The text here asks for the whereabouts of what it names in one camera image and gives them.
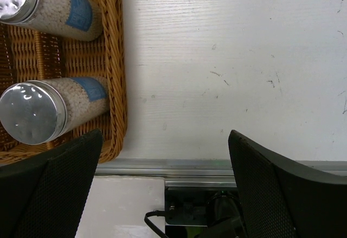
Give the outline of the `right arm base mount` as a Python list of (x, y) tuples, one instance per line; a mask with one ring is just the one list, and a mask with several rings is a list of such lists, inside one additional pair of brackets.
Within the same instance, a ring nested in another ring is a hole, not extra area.
[(164, 209), (145, 214), (159, 237), (247, 237), (237, 188), (168, 187)]

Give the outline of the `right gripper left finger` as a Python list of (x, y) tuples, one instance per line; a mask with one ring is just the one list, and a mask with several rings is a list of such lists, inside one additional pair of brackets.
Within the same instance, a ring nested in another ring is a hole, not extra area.
[(75, 237), (102, 145), (93, 130), (1, 166), (1, 237)]

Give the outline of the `silver top white can front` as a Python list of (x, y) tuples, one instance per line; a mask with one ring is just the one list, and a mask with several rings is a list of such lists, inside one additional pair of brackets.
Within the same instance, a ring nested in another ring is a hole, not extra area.
[(12, 85), (1, 95), (1, 124), (15, 140), (38, 145), (109, 109), (104, 77), (31, 80)]

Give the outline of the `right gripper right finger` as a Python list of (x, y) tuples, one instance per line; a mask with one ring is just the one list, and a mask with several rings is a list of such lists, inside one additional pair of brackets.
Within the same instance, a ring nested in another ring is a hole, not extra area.
[(228, 138), (248, 237), (346, 237), (346, 177), (300, 164), (236, 130)]

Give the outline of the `silver white can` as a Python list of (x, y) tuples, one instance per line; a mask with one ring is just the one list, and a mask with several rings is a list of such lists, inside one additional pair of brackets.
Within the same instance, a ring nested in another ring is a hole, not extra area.
[(1, 95), (1, 124), (15, 140), (38, 145), (109, 109), (104, 77), (31, 80), (12, 85)]
[(86, 42), (103, 32), (92, 0), (1, 0), (1, 23)]

